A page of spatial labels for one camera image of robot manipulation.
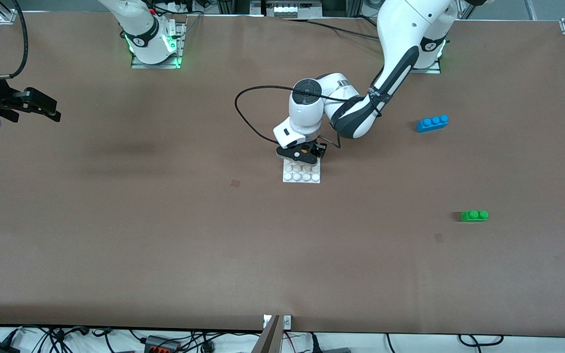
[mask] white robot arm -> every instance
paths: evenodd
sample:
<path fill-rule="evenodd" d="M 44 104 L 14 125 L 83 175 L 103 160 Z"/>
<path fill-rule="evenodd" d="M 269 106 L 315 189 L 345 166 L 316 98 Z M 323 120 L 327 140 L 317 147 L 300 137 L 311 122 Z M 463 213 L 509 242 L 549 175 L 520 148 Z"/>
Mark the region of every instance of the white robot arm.
<path fill-rule="evenodd" d="M 177 51 L 175 20 L 152 15 L 141 0 L 98 1 L 117 18 L 132 53 L 141 62 L 160 63 Z"/>
<path fill-rule="evenodd" d="M 366 134 L 411 69 L 433 64 L 457 18 L 455 1 L 385 0 L 377 17 L 384 66 L 367 95 L 361 97 L 343 74 L 327 74 L 296 83 L 294 89 L 305 93 L 291 93 L 289 118 L 274 128 L 274 136 L 281 146 L 278 154 L 289 158 L 285 149 L 314 141 L 320 134 L 323 114 L 342 138 L 356 139 Z M 468 2 L 478 6 L 485 0 Z M 303 161 L 302 158 L 291 159 Z"/>

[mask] robot logo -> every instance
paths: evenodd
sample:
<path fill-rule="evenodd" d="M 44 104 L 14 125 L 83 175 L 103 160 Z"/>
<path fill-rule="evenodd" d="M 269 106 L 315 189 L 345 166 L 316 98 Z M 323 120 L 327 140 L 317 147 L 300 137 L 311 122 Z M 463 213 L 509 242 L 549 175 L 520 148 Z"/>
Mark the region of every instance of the robot logo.
<path fill-rule="evenodd" d="M 134 43 L 135 46 L 137 47 L 143 47 L 145 45 L 145 41 L 142 40 L 141 38 L 134 38 L 132 40 L 132 42 Z"/>

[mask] blue lego brick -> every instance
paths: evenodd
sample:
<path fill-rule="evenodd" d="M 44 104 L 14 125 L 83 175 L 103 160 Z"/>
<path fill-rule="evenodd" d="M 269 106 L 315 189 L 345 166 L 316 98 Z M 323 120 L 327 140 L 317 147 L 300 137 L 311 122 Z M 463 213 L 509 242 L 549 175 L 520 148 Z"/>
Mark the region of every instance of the blue lego brick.
<path fill-rule="evenodd" d="M 417 132 L 427 132 L 430 130 L 441 129 L 442 127 L 448 125 L 448 116 L 433 116 L 432 118 L 422 119 L 415 126 Z"/>

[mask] white lego brick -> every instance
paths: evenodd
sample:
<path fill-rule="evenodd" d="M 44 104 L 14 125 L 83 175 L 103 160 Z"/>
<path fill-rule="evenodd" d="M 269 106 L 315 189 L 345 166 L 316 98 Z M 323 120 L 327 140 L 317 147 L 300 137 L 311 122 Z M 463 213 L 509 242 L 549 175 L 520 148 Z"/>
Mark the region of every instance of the white lego brick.
<path fill-rule="evenodd" d="M 309 183 L 319 184 L 321 179 L 321 159 L 314 166 L 303 165 L 289 159 L 282 160 L 283 183 Z"/>

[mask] lego brick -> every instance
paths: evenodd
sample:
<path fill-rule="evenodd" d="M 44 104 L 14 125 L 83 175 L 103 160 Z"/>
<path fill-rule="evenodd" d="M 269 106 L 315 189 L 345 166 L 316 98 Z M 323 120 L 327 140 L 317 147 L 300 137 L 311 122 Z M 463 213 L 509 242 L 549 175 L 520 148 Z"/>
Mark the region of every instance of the lego brick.
<path fill-rule="evenodd" d="M 296 161 L 290 161 L 289 159 L 283 159 L 282 182 L 319 184 L 321 178 L 320 164 L 320 158 L 318 158 L 318 163 L 312 167 Z"/>
<path fill-rule="evenodd" d="M 415 128 L 417 132 L 427 132 L 431 130 L 441 129 L 448 125 L 448 116 L 433 116 L 432 118 L 424 118 L 417 122 Z"/>
<path fill-rule="evenodd" d="M 487 217 L 489 217 L 489 214 L 486 210 L 470 210 L 462 212 L 462 222 L 464 223 L 487 221 Z"/>

